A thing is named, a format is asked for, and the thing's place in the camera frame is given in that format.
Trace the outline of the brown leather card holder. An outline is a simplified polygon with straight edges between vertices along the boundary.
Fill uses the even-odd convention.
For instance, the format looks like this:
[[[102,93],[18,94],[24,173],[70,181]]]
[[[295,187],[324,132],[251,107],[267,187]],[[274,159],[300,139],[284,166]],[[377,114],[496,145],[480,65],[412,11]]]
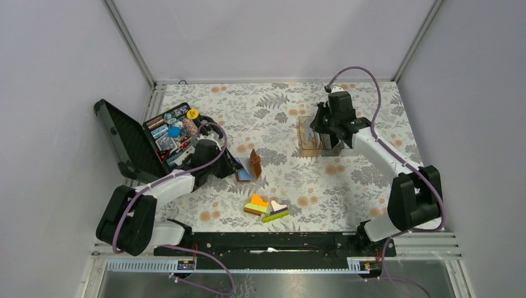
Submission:
[[[235,178],[239,183],[256,182],[262,174],[261,158],[252,149],[248,158],[235,158],[236,162],[241,165],[241,169],[236,172]]]

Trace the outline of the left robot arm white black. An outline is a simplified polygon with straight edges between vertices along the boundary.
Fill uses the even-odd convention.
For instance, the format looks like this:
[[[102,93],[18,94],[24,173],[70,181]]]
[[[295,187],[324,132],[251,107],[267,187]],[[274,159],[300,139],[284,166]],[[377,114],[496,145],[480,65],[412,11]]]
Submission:
[[[226,147],[214,140],[199,140],[181,169],[142,185],[117,187],[96,228],[96,238],[111,245],[114,253],[142,254],[149,247],[166,246],[177,255],[192,249],[189,227],[175,220],[155,219],[160,207],[190,194],[210,176],[218,179],[242,168]]]

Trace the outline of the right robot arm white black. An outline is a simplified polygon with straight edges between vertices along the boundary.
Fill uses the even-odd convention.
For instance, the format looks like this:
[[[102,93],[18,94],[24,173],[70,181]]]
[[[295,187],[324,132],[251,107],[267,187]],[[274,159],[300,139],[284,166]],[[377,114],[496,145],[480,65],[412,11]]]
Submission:
[[[327,135],[334,147],[340,143],[366,157],[391,182],[386,213],[357,228],[356,248],[370,256],[380,240],[442,216],[440,174],[433,166],[406,161],[391,144],[372,132],[372,123],[358,118],[350,94],[335,87],[326,102],[318,103],[312,130]]]

